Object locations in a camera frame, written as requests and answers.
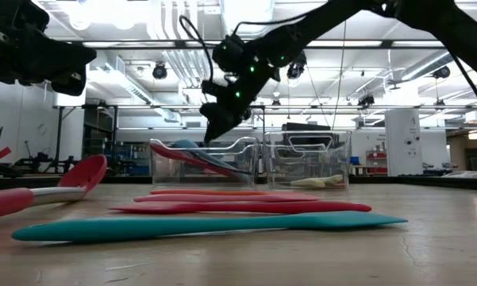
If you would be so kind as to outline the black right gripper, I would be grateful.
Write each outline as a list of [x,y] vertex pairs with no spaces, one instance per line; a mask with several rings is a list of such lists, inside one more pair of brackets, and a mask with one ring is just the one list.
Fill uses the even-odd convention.
[[204,142],[211,142],[233,128],[250,127],[251,103],[255,95],[231,83],[227,87],[213,81],[202,81],[202,93],[212,95],[216,102],[204,103],[200,114],[207,118]]

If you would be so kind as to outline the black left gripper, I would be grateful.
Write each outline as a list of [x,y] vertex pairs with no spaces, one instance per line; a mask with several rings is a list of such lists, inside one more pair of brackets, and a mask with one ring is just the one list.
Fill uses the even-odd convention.
[[86,65],[96,58],[95,50],[39,34],[25,36],[18,47],[19,54],[13,40],[0,41],[0,82],[27,84],[26,76],[52,81],[52,89],[60,94],[80,96],[83,93]]

